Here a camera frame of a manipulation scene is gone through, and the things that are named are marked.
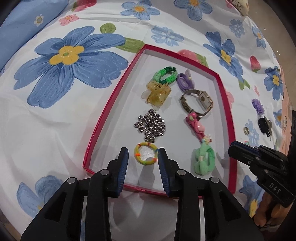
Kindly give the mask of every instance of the purple hair tie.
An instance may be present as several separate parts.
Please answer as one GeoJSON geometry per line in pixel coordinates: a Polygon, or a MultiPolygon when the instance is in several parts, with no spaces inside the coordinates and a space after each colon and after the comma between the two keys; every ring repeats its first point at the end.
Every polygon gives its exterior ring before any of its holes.
{"type": "Polygon", "coordinates": [[[180,73],[177,76],[177,84],[181,91],[194,89],[194,82],[191,79],[189,70],[186,70],[186,74],[180,73]]]}

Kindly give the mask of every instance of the watch face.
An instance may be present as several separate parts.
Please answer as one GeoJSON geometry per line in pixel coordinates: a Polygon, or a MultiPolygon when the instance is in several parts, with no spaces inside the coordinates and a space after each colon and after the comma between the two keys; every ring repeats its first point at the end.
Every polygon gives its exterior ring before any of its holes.
{"type": "Polygon", "coordinates": [[[207,92],[203,91],[200,93],[200,95],[198,96],[202,106],[207,110],[211,107],[213,101],[212,99],[209,97],[209,95],[207,94],[207,92]]]}

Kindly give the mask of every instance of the wristwatch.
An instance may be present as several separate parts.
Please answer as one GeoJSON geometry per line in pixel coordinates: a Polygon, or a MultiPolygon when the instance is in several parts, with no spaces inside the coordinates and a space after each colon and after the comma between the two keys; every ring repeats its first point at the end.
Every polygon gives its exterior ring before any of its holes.
{"type": "Polygon", "coordinates": [[[214,104],[214,102],[212,101],[211,97],[207,94],[207,92],[200,91],[200,90],[195,90],[195,89],[194,90],[186,90],[181,95],[180,101],[182,103],[183,108],[188,113],[195,112],[195,113],[198,114],[198,116],[205,116],[213,108],[213,104],[214,104]],[[198,99],[199,99],[200,103],[206,109],[206,112],[199,113],[199,112],[196,112],[194,109],[190,108],[190,106],[187,104],[186,99],[184,97],[185,95],[188,95],[188,94],[196,94],[198,96],[198,99]]]}

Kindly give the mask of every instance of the silver chain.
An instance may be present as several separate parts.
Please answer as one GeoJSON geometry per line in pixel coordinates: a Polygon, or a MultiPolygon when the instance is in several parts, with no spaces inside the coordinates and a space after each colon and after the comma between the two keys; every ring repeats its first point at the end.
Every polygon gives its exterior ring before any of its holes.
{"type": "Polygon", "coordinates": [[[156,137],[162,137],[165,132],[165,121],[155,110],[150,109],[144,116],[139,116],[138,122],[133,125],[141,133],[144,132],[146,142],[154,143],[156,137]]]}

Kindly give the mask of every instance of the black hair clip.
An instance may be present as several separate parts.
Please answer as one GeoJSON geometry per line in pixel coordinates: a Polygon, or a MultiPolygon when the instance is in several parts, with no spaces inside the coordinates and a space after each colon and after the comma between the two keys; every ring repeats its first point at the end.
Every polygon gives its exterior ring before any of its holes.
{"type": "Polygon", "coordinates": [[[272,122],[266,118],[266,116],[259,118],[258,125],[263,134],[266,134],[268,137],[272,135],[272,122]]]}

